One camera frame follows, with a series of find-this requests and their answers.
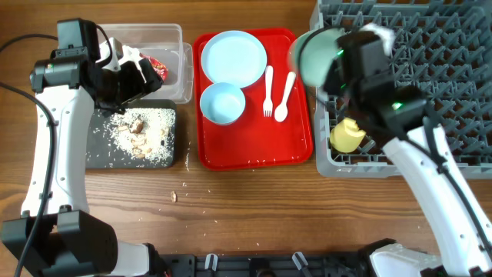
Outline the white napkin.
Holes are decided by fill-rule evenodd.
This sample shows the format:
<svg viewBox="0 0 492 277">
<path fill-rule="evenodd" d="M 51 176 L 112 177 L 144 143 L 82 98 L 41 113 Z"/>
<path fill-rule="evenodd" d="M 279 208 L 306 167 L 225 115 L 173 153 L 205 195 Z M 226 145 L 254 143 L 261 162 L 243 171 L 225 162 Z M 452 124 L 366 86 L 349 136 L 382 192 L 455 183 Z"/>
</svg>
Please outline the white napkin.
<svg viewBox="0 0 492 277">
<path fill-rule="evenodd" d="M 139 62 L 143 59 L 140 51 L 137 48 L 132 48 L 127 45 L 122 46 L 122 58 L 119 59 L 118 64 L 123 65 L 126 62 L 134 62 L 137 68 L 140 68 Z"/>
</svg>

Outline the mint green bowl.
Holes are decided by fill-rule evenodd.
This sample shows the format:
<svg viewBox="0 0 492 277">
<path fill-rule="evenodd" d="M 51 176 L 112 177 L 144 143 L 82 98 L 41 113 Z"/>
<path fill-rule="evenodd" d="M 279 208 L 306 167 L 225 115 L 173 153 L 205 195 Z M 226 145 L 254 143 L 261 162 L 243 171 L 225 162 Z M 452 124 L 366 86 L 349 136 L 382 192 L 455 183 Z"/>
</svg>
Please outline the mint green bowl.
<svg viewBox="0 0 492 277">
<path fill-rule="evenodd" d="M 301 52 L 301 46 L 315 30 L 304 33 L 289 48 L 288 64 L 292 71 L 299 73 L 298 57 L 301 56 L 301 78 L 305 85 L 321 87 L 339 50 L 336 40 L 344 32 L 331 28 L 314 36 Z"/>
</svg>

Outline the red snack wrapper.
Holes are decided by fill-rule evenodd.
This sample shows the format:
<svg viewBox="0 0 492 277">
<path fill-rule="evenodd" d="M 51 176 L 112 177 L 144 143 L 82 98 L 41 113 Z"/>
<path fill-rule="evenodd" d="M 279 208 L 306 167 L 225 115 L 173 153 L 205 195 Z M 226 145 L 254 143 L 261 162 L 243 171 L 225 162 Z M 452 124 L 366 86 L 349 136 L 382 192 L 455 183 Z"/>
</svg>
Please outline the red snack wrapper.
<svg viewBox="0 0 492 277">
<path fill-rule="evenodd" d="M 149 55 L 140 54 L 142 58 L 146 58 L 152 65 L 154 71 L 161 77 L 163 81 L 168 77 L 168 68 L 162 62 L 158 61 Z"/>
</svg>

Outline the yellow plastic cup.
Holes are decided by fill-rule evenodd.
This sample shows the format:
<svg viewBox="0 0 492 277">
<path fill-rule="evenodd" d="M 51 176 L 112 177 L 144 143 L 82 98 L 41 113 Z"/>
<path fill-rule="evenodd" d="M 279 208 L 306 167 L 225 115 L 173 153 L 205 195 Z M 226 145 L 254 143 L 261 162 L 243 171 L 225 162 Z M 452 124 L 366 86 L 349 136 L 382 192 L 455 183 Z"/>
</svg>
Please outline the yellow plastic cup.
<svg viewBox="0 0 492 277">
<path fill-rule="evenodd" d="M 350 153 L 357 149 L 365 135 L 355 120 L 344 118 L 331 130 L 330 144 L 339 152 Z"/>
</svg>

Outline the small light blue bowl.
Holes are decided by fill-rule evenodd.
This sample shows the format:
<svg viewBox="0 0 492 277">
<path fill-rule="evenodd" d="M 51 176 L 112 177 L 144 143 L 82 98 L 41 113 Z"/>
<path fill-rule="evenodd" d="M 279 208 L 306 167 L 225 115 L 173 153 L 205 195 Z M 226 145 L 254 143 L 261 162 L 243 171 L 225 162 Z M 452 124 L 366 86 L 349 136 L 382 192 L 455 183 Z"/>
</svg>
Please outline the small light blue bowl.
<svg viewBox="0 0 492 277">
<path fill-rule="evenodd" d="M 202 115 L 216 125 L 230 125 L 243 114 L 246 100 L 236 85 L 219 82 L 209 85 L 201 94 L 199 108 Z"/>
</svg>

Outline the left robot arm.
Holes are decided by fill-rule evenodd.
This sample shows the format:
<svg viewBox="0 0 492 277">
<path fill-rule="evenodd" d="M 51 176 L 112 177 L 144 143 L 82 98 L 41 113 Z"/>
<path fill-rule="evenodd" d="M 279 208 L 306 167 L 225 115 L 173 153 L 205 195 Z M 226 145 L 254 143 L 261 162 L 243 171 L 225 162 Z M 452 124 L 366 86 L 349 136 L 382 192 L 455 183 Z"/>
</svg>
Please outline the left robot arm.
<svg viewBox="0 0 492 277">
<path fill-rule="evenodd" d="M 27 98 L 38 116 L 35 160 L 21 215 L 2 224 L 2 243 L 17 258 L 17 273 L 170 276 L 152 244 L 121 242 L 109 224 L 90 214 L 85 189 L 93 112 L 123 113 L 159 90 L 161 77 L 94 22 L 61 20 L 57 30 L 58 47 L 30 75 Z"/>
</svg>

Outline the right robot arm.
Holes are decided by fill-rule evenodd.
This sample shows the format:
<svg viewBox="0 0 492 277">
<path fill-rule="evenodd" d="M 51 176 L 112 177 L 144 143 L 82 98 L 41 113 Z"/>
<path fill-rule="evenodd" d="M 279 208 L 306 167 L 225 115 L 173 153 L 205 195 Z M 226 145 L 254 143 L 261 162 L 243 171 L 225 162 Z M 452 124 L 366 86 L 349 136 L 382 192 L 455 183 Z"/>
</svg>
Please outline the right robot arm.
<svg viewBox="0 0 492 277">
<path fill-rule="evenodd" d="M 450 276 L 491 274 L 491 222 L 452 156 L 437 113 L 415 86 L 396 87 L 383 39 L 372 31 L 334 41 L 324 82 L 346 116 L 369 133 L 414 193 Z"/>
</svg>

